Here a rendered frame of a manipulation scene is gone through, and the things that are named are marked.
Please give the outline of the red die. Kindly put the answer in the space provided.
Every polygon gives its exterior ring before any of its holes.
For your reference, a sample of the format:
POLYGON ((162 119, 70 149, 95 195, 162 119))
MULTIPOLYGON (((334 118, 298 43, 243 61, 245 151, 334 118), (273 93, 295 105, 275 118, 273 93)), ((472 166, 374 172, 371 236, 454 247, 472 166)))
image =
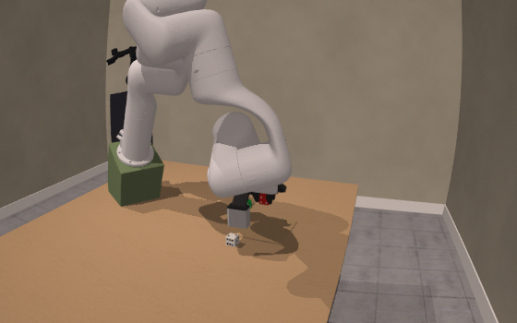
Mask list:
POLYGON ((266 194, 260 194, 259 195, 259 204, 262 204, 262 205, 269 205, 267 199, 266 199, 266 194))

